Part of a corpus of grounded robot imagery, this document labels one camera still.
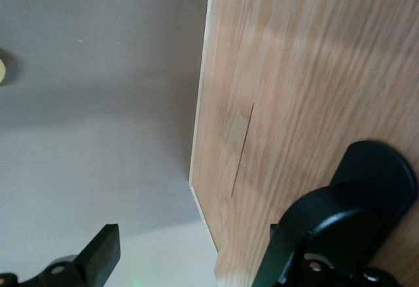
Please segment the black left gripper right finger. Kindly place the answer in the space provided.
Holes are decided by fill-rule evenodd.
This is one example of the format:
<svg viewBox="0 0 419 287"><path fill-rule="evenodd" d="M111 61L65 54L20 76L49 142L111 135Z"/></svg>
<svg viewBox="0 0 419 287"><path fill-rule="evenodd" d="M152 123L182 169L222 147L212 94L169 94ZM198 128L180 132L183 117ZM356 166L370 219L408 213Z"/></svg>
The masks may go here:
<svg viewBox="0 0 419 287"><path fill-rule="evenodd" d="M324 256L304 256L319 235L313 229L301 231L276 224L253 285L343 286L344 277Z"/></svg>

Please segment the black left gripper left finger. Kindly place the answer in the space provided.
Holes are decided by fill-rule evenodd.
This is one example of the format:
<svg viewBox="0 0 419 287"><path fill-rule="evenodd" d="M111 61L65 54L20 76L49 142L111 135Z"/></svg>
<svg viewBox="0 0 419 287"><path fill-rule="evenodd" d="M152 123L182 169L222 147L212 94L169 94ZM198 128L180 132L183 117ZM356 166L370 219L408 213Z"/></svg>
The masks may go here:
<svg viewBox="0 0 419 287"><path fill-rule="evenodd" d="M47 267L39 280L42 286L103 286L119 260L119 227L107 224L73 261Z"/></svg>

